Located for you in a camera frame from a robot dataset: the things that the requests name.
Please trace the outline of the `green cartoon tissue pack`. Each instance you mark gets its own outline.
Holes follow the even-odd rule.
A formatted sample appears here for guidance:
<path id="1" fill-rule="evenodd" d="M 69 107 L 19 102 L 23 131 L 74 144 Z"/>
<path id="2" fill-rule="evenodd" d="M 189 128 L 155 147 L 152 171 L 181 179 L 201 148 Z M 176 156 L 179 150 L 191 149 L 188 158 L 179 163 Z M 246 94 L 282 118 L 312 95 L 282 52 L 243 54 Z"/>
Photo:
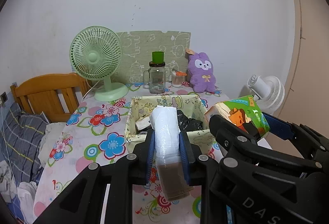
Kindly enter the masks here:
<path id="1" fill-rule="evenodd" d="M 270 126 L 252 95 L 215 103 L 206 113 L 210 122 L 214 115 L 220 115 L 257 141 L 270 131 Z"/>

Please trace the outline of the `green desk fan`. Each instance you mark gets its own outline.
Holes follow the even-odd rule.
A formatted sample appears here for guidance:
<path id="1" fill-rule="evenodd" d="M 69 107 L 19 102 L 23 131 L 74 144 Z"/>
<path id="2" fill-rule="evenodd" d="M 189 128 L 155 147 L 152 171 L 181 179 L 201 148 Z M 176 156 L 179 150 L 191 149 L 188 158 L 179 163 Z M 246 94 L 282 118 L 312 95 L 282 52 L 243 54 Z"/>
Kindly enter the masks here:
<path id="1" fill-rule="evenodd" d="M 115 101 L 128 93 L 125 84 L 111 80 L 123 58 L 121 41 L 112 30 L 101 26 L 83 29 L 73 39 L 69 57 L 71 65 L 79 76 L 87 80 L 103 82 L 103 86 L 94 94 L 97 101 Z"/>

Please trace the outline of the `toothpick holder with orange lid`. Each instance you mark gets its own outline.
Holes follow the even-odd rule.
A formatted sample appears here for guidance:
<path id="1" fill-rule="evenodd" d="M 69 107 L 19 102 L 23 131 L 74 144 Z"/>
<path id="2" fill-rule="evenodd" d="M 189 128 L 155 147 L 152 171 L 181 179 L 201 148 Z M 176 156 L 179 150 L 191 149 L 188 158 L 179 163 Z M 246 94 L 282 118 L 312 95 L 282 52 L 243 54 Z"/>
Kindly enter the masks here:
<path id="1" fill-rule="evenodd" d="M 171 74 L 171 84 L 173 87 L 181 87 L 187 73 L 173 69 Z"/>

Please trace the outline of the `pale green fabric storage box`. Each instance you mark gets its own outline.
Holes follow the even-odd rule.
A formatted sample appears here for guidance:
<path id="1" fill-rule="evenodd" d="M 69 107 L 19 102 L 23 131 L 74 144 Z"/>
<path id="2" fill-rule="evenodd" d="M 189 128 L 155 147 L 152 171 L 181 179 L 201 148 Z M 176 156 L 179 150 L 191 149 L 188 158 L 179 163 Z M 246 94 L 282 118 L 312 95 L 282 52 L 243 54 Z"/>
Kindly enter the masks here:
<path id="1" fill-rule="evenodd" d="M 200 147 L 203 154 L 212 151 L 214 137 L 210 134 L 208 121 L 205 119 L 206 107 L 198 95 L 163 95 L 133 97 L 127 116 L 124 136 L 126 147 L 132 152 L 134 147 L 145 141 L 146 135 L 140 134 L 136 123 L 149 118 L 151 126 L 156 131 L 164 132 L 165 145 L 172 147 L 178 145 L 178 133 L 182 128 L 178 126 L 178 113 L 180 110 L 187 118 L 202 123 L 200 130 L 193 128 L 187 132 L 190 143 Z"/>

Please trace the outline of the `clear pack of cotton pads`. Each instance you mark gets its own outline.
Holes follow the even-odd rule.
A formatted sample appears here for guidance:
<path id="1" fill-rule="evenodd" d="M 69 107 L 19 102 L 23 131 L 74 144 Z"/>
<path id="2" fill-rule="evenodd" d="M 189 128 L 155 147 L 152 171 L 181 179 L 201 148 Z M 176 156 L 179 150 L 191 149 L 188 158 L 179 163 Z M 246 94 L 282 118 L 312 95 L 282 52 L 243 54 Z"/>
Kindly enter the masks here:
<path id="1" fill-rule="evenodd" d="M 157 106 L 151 113 L 154 130 L 155 161 L 163 194 L 168 202 L 190 195 L 190 187 L 183 175 L 179 149 L 177 109 Z"/>

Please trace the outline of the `grey plaid bedding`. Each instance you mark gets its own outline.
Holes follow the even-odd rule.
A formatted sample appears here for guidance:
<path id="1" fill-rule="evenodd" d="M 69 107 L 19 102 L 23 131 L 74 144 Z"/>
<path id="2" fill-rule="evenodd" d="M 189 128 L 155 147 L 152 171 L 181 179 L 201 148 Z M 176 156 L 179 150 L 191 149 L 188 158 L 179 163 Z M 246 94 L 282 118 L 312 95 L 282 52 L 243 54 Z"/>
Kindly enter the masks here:
<path id="1" fill-rule="evenodd" d="M 44 165 L 38 157 L 49 124 L 13 103 L 1 110 L 1 198 L 19 223 L 32 223 L 34 199 Z"/>

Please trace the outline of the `black item in box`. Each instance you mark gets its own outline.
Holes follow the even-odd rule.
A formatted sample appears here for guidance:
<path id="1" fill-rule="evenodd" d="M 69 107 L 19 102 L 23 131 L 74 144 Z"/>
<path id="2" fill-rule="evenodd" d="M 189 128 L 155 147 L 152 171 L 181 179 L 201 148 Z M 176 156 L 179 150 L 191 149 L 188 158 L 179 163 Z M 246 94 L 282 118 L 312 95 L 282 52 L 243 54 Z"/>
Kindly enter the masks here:
<path id="1" fill-rule="evenodd" d="M 188 118 L 181 110 L 177 110 L 177 121 L 180 131 L 192 132 L 203 129 L 202 121 Z"/>

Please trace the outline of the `purple plush bunny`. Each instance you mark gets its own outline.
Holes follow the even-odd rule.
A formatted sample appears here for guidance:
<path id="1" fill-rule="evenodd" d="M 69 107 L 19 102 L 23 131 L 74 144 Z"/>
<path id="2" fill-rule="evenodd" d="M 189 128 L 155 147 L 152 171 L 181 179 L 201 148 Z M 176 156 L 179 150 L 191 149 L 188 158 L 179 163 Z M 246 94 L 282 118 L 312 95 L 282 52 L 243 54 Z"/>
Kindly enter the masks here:
<path id="1" fill-rule="evenodd" d="M 187 70 L 190 75 L 190 84 L 196 93 L 216 91 L 216 78 L 214 76 L 214 67 L 208 55 L 204 52 L 196 53 L 186 49 L 189 56 Z"/>

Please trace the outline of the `glass jar with green lid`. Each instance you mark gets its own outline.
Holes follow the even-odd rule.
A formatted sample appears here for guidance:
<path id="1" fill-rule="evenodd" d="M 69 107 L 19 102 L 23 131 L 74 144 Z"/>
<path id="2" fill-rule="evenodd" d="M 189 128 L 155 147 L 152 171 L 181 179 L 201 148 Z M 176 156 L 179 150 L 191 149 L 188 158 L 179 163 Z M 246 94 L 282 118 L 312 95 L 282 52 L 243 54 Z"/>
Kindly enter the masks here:
<path id="1" fill-rule="evenodd" d="M 143 72 L 144 86 L 151 94 L 162 94 L 166 91 L 166 63 L 164 52 L 152 52 L 149 68 Z"/>

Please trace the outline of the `wooden bed headboard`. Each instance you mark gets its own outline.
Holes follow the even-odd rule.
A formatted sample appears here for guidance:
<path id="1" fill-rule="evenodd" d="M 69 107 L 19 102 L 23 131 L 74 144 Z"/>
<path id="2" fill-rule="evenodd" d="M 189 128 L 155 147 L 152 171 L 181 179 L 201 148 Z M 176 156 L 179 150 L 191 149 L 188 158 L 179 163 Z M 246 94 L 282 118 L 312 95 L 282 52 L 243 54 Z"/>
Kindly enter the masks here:
<path id="1" fill-rule="evenodd" d="M 29 114 L 44 113 L 50 122 L 66 122 L 78 108 L 76 91 L 85 95 L 88 81 L 76 73 L 45 74 L 10 86 L 13 99 Z"/>

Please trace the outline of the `white clip fan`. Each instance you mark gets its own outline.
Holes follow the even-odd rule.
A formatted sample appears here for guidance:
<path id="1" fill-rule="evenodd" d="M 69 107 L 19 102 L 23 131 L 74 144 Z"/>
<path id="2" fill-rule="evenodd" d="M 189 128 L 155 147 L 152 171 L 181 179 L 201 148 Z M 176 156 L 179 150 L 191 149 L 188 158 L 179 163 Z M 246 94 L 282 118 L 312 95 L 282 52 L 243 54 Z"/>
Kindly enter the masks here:
<path id="1" fill-rule="evenodd" d="M 267 114 L 273 114 L 284 101 L 284 85 L 276 76 L 262 78 L 254 74 L 248 79 L 248 87 L 258 97 L 259 108 Z"/>

